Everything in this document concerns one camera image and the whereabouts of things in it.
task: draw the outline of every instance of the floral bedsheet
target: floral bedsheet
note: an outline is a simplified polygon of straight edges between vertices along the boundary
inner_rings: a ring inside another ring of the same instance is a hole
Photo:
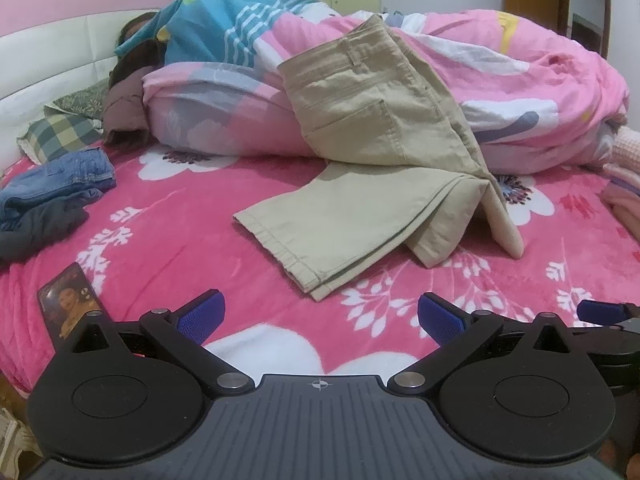
[[[526,242],[521,260],[477,224],[435,269],[399,248],[316,303],[232,215],[306,184],[322,161],[205,157],[159,145],[112,161],[118,185],[88,207],[90,219],[0,274],[0,369],[25,392],[53,354],[36,292],[72,261],[116,320],[176,309],[218,288],[226,319],[206,348],[256,381],[264,373],[375,373],[386,381],[436,348],[416,315],[428,290],[467,311],[531,320],[551,310],[569,324],[579,324],[583,298],[640,301],[640,246],[600,202],[604,179],[582,170],[500,177]],[[27,166],[19,162],[7,177]]]

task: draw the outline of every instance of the green patterned pillow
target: green patterned pillow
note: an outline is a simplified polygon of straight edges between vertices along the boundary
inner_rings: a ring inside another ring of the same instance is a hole
[[[33,162],[45,164],[101,139],[91,119],[76,114],[53,114],[31,123],[27,133],[18,138],[18,146]]]
[[[108,85],[109,79],[103,79],[89,88],[56,99],[53,104],[65,112],[101,119],[102,102],[107,95]]]

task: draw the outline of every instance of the belt loop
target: belt loop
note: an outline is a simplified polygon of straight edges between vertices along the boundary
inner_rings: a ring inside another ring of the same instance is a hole
[[[360,64],[360,53],[353,47],[351,42],[347,38],[340,38],[340,46],[344,49],[347,56],[349,56],[351,64],[358,66]]]

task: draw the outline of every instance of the triangular cutout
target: triangular cutout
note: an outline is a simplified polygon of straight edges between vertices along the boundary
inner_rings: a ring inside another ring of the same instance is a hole
[[[558,331],[553,326],[545,326],[540,332],[540,336],[536,341],[536,344],[533,346],[536,350],[544,350],[546,352],[556,352],[559,354],[568,354],[569,349],[567,348],[564,341],[560,337]]]
[[[75,354],[83,352],[93,352],[94,350],[104,350],[109,348],[107,339],[98,325],[89,325],[74,347]]]

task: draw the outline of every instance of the blue jeans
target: blue jeans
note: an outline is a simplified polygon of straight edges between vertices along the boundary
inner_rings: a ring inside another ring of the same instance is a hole
[[[22,215],[55,198],[83,206],[98,200],[115,187],[113,166],[100,148],[65,155],[32,168],[0,189],[0,231],[13,231]]]

